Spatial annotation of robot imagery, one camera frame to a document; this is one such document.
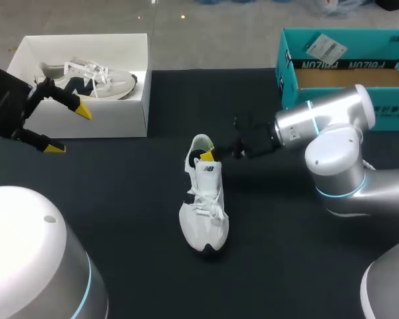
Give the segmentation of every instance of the white shoe box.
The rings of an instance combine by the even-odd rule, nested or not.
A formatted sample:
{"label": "white shoe box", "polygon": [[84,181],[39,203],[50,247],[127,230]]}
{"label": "white shoe box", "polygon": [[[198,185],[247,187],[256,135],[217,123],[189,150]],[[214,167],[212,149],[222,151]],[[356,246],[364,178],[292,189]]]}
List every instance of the white shoe box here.
{"label": "white shoe box", "polygon": [[40,62],[62,65],[73,57],[127,70],[138,78],[127,100],[85,100],[87,120],[58,102],[43,100],[24,128],[50,138],[146,137],[151,87],[147,34],[25,37],[7,72],[34,86]]}

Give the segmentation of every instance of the label sticker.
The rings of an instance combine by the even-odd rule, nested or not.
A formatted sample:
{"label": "label sticker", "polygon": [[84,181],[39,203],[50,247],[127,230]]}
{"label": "label sticker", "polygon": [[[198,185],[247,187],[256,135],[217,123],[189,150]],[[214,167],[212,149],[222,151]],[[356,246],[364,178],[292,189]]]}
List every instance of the label sticker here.
{"label": "label sticker", "polygon": [[333,65],[346,51],[347,47],[344,45],[341,45],[326,35],[320,35],[307,49],[306,53],[324,63]]}

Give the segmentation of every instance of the black table surface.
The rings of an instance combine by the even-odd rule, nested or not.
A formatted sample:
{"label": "black table surface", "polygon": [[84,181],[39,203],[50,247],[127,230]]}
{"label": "black table surface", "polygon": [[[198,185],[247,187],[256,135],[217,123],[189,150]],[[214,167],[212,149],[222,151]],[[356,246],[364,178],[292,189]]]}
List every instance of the black table surface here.
{"label": "black table surface", "polygon": [[[101,272],[110,319],[364,318],[360,281],[399,243],[399,219],[343,219],[325,211],[304,150],[223,163],[230,231],[205,261],[180,231],[184,157],[192,138],[236,137],[233,115],[280,109],[273,69],[157,71],[148,138],[65,140],[41,154],[0,138],[0,185],[48,197]],[[369,132],[364,158],[399,168],[399,132]]]}

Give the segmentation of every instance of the shoe tongue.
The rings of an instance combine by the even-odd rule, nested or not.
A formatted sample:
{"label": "shoe tongue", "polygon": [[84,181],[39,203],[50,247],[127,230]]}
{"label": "shoe tongue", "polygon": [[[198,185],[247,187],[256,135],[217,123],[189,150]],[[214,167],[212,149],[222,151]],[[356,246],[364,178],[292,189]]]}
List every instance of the shoe tongue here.
{"label": "shoe tongue", "polygon": [[204,195],[216,195],[219,191],[221,163],[219,161],[198,161],[195,166],[198,190]]}
{"label": "shoe tongue", "polygon": [[83,65],[83,66],[87,64],[87,61],[81,60],[80,58],[76,58],[75,56],[69,62]]}

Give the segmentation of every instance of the shoelace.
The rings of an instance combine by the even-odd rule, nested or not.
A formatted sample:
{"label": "shoelace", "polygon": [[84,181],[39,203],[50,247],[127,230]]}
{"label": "shoelace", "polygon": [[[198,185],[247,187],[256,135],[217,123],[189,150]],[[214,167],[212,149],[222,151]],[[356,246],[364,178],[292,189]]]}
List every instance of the shoelace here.
{"label": "shoelace", "polygon": [[111,87],[112,78],[109,77],[109,68],[102,66],[92,60],[87,61],[86,66],[82,66],[76,63],[67,62],[65,63],[64,73],[68,72],[69,66],[85,71],[84,76],[92,80],[93,92],[96,98],[98,98],[98,92],[96,89],[96,78],[99,76],[102,82],[105,84],[104,89],[109,90]]}
{"label": "shoelace", "polygon": [[224,220],[225,215],[223,214],[223,209],[220,207],[218,202],[221,190],[219,190],[216,197],[205,195],[194,187],[191,188],[191,191],[195,195],[195,201],[192,205],[196,208],[198,215],[210,216],[213,219]]}

